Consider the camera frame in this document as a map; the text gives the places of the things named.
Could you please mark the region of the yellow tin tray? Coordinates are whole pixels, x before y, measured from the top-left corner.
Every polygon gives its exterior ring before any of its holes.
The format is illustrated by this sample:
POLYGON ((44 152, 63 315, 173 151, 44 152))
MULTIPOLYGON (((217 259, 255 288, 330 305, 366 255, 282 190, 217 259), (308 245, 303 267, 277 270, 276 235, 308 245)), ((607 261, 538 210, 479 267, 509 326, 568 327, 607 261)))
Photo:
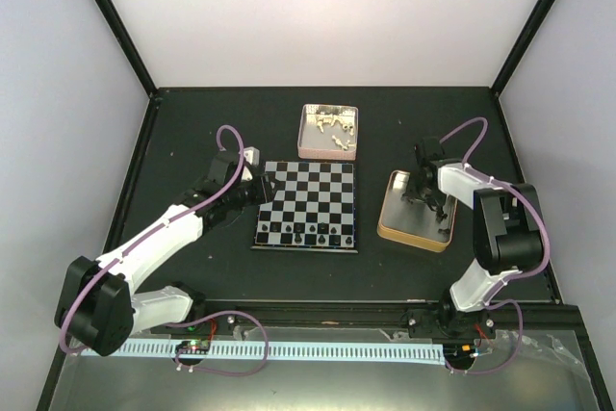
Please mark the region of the yellow tin tray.
POLYGON ((441 253, 452 241, 457 201, 448 197, 445 212, 449 215, 441 225, 449 230, 440 234, 429 210, 408 204, 405 191, 410 173, 394 170, 389 178, 377 223, 377 234, 386 240, 441 253))

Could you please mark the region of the black and grey chessboard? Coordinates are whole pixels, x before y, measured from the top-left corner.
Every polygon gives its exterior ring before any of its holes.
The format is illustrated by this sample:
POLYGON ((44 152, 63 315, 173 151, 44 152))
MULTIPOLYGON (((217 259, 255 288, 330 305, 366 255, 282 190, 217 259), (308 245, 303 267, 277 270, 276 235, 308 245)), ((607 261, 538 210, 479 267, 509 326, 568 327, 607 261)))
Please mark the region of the black and grey chessboard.
POLYGON ((275 199, 259 207, 254 234, 254 249, 288 249, 301 251, 323 251, 334 253, 356 253, 356 171, 353 163, 334 163, 316 161, 267 161, 265 173, 274 175, 284 182, 284 189, 277 193, 275 199), (320 223, 328 224, 327 233, 319 233, 320 223), (261 231, 263 223, 269 225, 269 231, 261 231), (280 224, 279 232, 272 232, 273 223, 280 224), (294 226, 305 225, 303 243, 294 242, 294 226), (286 233, 285 226, 292 226, 292 232, 286 233), (309 227, 317 227, 315 233, 309 227), (336 234, 330 234, 330 227, 337 228, 336 234), (318 244, 320 235, 325 237, 325 244, 318 244), (332 245, 331 236, 339 236, 341 243, 332 245), (350 236, 352 245, 346 245, 350 236))

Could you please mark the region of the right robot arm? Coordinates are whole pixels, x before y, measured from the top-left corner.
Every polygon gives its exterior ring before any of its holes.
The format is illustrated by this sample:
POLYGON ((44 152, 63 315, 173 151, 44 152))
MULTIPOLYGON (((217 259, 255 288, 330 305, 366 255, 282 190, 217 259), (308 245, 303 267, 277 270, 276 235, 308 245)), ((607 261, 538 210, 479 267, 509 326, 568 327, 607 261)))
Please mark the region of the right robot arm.
POLYGON ((550 259, 547 229, 533 186, 512 185, 448 158, 435 137, 418 142, 414 153, 408 200, 427 206, 438 223, 450 217, 449 199, 473 211, 474 259, 444 291, 436 312, 440 330, 460 337, 509 282, 543 271, 550 259))

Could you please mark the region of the black chess king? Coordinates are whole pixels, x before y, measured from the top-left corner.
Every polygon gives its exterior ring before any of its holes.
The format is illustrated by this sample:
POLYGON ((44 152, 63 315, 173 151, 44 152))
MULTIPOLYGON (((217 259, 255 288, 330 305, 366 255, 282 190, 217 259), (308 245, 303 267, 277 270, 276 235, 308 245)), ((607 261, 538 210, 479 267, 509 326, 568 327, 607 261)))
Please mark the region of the black chess king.
POLYGON ((303 243, 303 236, 304 236, 304 230, 305 230, 305 225, 302 223, 296 223, 294 226, 294 242, 296 244, 302 244, 303 243))

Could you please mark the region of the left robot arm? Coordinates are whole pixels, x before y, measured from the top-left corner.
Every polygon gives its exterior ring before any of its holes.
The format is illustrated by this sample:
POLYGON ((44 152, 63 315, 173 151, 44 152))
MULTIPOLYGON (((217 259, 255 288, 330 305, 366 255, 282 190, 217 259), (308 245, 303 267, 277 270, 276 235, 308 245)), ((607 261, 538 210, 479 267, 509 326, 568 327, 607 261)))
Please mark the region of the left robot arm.
POLYGON ((186 333, 206 322, 205 297, 181 282, 140 292, 162 264, 244 208, 269 203, 279 186, 265 172, 260 152, 220 151, 209 172, 182 193, 163 215, 130 241, 67 268, 54 323, 61 341, 74 339, 108 356, 143 330, 177 325, 186 333))

